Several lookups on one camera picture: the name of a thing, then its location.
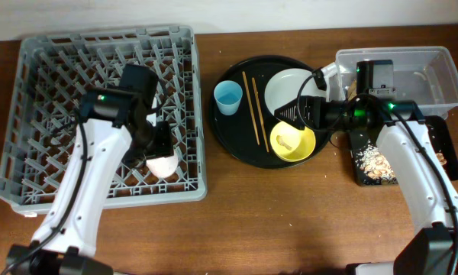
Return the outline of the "yellow plastic bowl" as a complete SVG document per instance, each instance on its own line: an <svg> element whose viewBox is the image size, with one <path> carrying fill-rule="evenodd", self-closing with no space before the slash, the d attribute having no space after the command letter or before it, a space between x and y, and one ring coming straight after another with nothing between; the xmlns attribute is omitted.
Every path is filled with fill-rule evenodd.
<svg viewBox="0 0 458 275"><path fill-rule="evenodd" d="M311 156L317 139L309 128L298 130L288 123L277 123L270 132L270 146L276 156L285 162L299 162Z"/></svg>

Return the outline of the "pink plastic cup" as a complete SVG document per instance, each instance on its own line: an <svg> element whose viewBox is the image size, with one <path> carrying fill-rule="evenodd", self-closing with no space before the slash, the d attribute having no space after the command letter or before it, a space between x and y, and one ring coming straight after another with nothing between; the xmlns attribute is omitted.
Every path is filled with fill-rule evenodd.
<svg viewBox="0 0 458 275"><path fill-rule="evenodd" d="M156 153L154 157L146 159L146 166L150 172L159 179L167 178L173 175L179 165L179 157L174 152L173 145L168 141L170 128L167 121L156 120L157 114L147 115L147 121L152 124L155 130L155 142L160 142L160 145L155 145Z"/></svg>

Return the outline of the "brown coffee stick wrapper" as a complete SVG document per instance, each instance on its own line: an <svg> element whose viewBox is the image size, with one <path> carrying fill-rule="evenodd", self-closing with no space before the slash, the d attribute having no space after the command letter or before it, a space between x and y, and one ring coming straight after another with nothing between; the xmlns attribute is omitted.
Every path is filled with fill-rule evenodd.
<svg viewBox="0 0 458 275"><path fill-rule="evenodd" d="M351 85L348 87L348 90L347 90L347 93L348 93L347 98L348 98L349 100L353 99L353 98L356 96L356 94L357 94L357 92L356 92L356 87L357 87L357 81L354 80L354 81L351 83Z"/></svg>

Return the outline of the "food leftovers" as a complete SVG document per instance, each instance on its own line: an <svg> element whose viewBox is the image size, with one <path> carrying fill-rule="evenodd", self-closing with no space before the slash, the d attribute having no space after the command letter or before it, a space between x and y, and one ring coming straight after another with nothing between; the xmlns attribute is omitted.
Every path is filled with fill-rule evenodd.
<svg viewBox="0 0 458 275"><path fill-rule="evenodd" d="M368 144L356 154L356 164L368 181L372 180L379 184L395 184L396 176L387 159L380 153L379 149Z"/></svg>

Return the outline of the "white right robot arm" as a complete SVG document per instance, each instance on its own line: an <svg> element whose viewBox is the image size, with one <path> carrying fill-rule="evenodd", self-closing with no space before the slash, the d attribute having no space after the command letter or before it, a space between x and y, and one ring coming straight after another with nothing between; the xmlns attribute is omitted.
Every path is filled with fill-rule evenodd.
<svg viewBox="0 0 458 275"><path fill-rule="evenodd" d="M365 129L392 167L416 230L392 262L349 264L353 275L458 274L458 193L443 169L425 117L397 101L391 60L356 65L356 96L346 101L297 94L274 115L294 128L334 133Z"/></svg>

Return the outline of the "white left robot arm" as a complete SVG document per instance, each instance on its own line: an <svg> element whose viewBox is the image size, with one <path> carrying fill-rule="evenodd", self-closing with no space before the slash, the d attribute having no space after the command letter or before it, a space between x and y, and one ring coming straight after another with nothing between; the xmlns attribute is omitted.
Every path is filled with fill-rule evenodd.
<svg viewBox="0 0 458 275"><path fill-rule="evenodd" d="M157 121L161 78L146 66L126 65L118 86L92 88L75 111L72 156L50 211L28 246L14 244L5 274L112 274L94 260L98 225L120 164L144 162L158 179L179 165L169 123Z"/></svg>

